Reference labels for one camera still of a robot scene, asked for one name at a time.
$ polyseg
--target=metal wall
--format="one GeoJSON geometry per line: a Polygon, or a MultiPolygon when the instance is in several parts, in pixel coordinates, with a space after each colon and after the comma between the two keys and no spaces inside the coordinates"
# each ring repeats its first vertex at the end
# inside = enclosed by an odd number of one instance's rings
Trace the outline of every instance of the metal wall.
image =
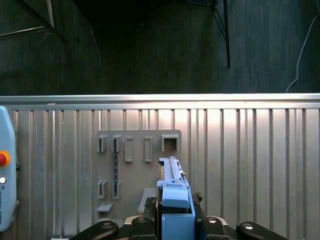
{"type": "Polygon", "coordinates": [[[0,105],[17,124],[21,165],[4,240],[75,234],[97,220],[98,130],[170,129],[182,133],[180,161],[208,215],[320,238],[320,94],[0,97],[0,105]]]}

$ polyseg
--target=emergency stop button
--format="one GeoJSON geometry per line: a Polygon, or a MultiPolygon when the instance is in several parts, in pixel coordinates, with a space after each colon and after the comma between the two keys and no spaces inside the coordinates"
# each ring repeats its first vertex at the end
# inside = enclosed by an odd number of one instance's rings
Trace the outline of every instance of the emergency stop button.
{"type": "Polygon", "coordinates": [[[9,154],[6,152],[0,151],[0,168],[7,166],[9,162],[10,162],[9,154]]]}

